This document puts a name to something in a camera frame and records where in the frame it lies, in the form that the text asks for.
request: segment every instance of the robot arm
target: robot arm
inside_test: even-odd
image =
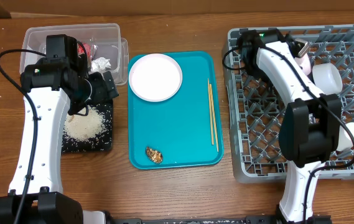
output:
[[[47,55],[28,65],[21,75],[22,89],[33,101],[38,117],[37,147],[32,176],[22,207],[21,222],[109,223],[108,212],[83,211],[81,205],[62,195],[60,155],[67,113],[77,114],[87,105],[111,101],[118,96],[110,72],[88,75],[85,55],[78,56],[77,40],[66,35],[47,36]],[[13,222],[21,203],[33,140],[33,114],[25,101],[25,124],[21,153],[9,185],[0,197],[0,223]]]
[[[285,56],[309,90],[340,117],[340,99],[336,94],[324,95],[323,91],[304,74],[294,58],[306,54],[301,51],[305,46],[301,44],[300,47],[300,43],[288,38],[284,38],[278,30],[269,30],[262,34],[251,30],[246,34],[243,33],[238,40],[241,46],[250,46],[241,48],[248,75],[274,85],[286,106],[279,133],[279,145],[282,154],[288,160],[286,187],[279,204],[283,224],[303,221],[304,193],[310,178],[312,181],[306,201],[306,219],[312,217],[312,201],[319,173],[314,177],[310,177],[310,173],[323,167],[332,151],[336,149],[342,151],[352,147],[352,142],[345,130],[304,90],[286,61],[274,52],[263,48],[268,47]],[[319,119],[317,124],[309,124],[310,114]],[[354,133],[354,123],[347,124],[347,127]]]
[[[51,192],[63,192],[60,179],[60,152],[62,147],[63,124],[70,108],[70,99],[62,90],[52,91],[51,87],[33,88],[28,93],[36,105],[41,120],[38,125],[37,147],[33,163],[34,178],[28,194],[39,193],[41,187],[49,187]],[[33,138],[33,121],[30,104],[25,101],[25,125],[23,129],[21,153],[10,191],[22,194]]]

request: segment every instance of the clear plastic bin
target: clear plastic bin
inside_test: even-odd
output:
[[[110,59],[110,72],[115,84],[124,85],[128,73],[128,45],[121,40],[120,28],[117,24],[80,24],[65,26],[32,27],[26,31],[23,49],[36,50],[44,53],[45,40],[48,35],[66,34],[77,40],[98,46],[94,59],[104,57]],[[32,53],[22,53],[19,72],[27,65],[35,64],[41,56]]]

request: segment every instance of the white cup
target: white cup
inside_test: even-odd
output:
[[[326,95],[340,93],[343,90],[343,80],[340,72],[332,63],[314,65],[312,68],[315,85]]]
[[[347,128],[351,131],[354,138],[354,122],[346,124]],[[352,140],[348,133],[340,126],[340,132],[338,135],[338,146],[336,151],[344,151],[350,149],[353,146]]]

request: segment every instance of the gray dish rack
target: gray dish rack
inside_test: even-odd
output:
[[[311,65],[333,63],[343,79],[342,120],[354,122],[354,25],[237,28],[228,32],[222,55],[236,47],[240,34],[246,30],[279,29],[283,34],[310,42]],[[225,63],[240,65],[240,55],[231,53]],[[286,178],[287,163],[282,156],[278,134],[284,106],[274,90],[247,76],[245,71],[223,69],[230,106],[230,141],[233,174],[238,182],[275,182]],[[347,163],[353,150],[334,152],[327,165]],[[321,171],[323,179],[354,179],[354,165],[341,170]]]

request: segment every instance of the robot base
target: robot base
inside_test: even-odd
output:
[[[107,211],[83,211],[77,201],[59,193],[47,192],[47,188],[37,194],[27,194],[19,223],[51,223],[51,224],[114,224]],[[21,195],[14,191],[8,196],[0,197],[0,224],[12,224]]]

